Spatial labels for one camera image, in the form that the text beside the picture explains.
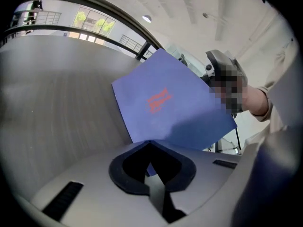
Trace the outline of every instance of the window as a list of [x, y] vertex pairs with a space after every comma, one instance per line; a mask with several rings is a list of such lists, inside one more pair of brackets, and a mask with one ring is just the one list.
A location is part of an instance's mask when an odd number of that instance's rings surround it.
[[79, 8], [72, 26], [87, 29], [108, 36], [115, 21], [111, 18], [86, 8]]
[[[132, 40], [131, 38], [127, 37], [126, 35], [122, 35], [121, 39], [120, 39], [120, 43], [127, 46], [128, 48], [139, 52], [140, 49], [142, 48], [142, 45], [140, 45], [139, 43], [137, 43], [135, 40]], [[152, 52], [150, 52], [149, 50], [147, 50], [144, 53], [144, 57], [145, 58], [149, 58], [152, 55]]]

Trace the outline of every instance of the ceiling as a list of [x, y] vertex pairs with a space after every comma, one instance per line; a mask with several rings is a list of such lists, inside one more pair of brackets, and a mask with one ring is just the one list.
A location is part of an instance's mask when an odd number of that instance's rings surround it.
[[[164, 47], [175, 43], [203, 63], [211, 49], [229, 50], [241, 58], [277, 17], [262, 0], [107, 1], [138, 20]], [[142, 15], [150, 15], [152, 22]]]

